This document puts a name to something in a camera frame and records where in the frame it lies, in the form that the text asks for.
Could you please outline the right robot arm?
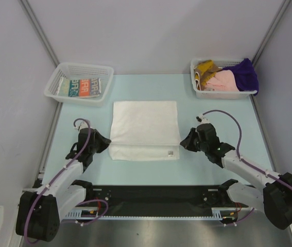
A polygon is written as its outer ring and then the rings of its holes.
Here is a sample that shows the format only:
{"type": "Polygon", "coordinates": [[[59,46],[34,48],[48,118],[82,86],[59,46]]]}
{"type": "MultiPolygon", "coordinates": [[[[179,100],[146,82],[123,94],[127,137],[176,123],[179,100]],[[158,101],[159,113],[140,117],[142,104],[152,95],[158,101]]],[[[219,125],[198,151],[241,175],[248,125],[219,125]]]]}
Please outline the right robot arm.
{"type": "Polygon", "coordinates": [[[222,184],[219,203],[229,207],[235,202],[248,205],[265,214],[277,228],[292,224],[292,174],[279,174],[258,167],[243,158],[235,147],[221,142],[210,123],[191,128],[180,145],[192,152],[203,152],[208,160],[246,180],[246,186],[236,180],[222,184]]]}

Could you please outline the white towel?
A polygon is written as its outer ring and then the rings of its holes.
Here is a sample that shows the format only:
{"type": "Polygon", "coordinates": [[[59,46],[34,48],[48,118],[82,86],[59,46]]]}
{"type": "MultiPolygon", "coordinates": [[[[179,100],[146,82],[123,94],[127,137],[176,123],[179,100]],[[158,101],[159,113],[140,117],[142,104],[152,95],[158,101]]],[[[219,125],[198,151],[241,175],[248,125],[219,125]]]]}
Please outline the white towel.
{"type": "Polygon", "coordinates": [[[180,158],[175,101],[116,101],[109,155],[122,161],[171,161],[180,158]]]}

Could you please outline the colourful rabbit print towel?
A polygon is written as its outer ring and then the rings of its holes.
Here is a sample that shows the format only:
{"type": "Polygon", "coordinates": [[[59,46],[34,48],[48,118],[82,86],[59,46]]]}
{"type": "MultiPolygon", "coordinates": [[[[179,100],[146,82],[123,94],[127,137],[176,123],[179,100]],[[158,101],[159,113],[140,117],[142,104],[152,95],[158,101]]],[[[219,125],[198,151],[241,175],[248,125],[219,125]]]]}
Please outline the colourful rabbit print towel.
{"type": "Polygon", "coordinates": [[[68,79],[62,77],[56,95],[69,98],[92,98],[101,94],[102,81],[100,78],[68,79]]]}

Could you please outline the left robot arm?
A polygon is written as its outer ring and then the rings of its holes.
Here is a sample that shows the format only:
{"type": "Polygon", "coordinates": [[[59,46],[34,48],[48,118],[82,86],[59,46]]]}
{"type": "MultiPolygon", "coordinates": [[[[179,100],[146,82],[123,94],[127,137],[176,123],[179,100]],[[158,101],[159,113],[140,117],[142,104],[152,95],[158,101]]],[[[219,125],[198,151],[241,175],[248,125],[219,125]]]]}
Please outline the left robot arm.
{"type": "Polygon", "coordinates": [[[95,196],[93,185],[80,180],[95,154],[105,151],[111,140],[96,129],[81,127],[78,140],[66,156],[68,163],[46,184],[35,191],[26,191],[20,197],[15,225],[17,235],[26,239],[50,242],[56,236],[59,226],[67,214],[76,206],[95,204],[108,211],[107,200],[95,196]]]}

